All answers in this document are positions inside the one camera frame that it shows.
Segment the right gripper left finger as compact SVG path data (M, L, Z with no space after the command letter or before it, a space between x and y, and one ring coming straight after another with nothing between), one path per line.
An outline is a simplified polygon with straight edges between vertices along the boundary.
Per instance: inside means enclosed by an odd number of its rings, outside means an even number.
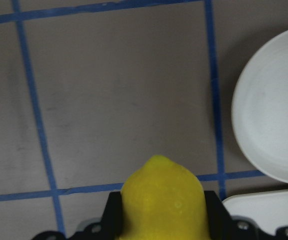
M123 230L123 205L120 191L109 193L98 226L99 240L117 240L120 237Z

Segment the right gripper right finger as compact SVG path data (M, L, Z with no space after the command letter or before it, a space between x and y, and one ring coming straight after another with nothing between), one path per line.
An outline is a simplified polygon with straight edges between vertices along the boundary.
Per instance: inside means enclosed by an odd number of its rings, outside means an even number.
M204 192L208 214L208 229L212 240L232 240L233 219L214 191Z

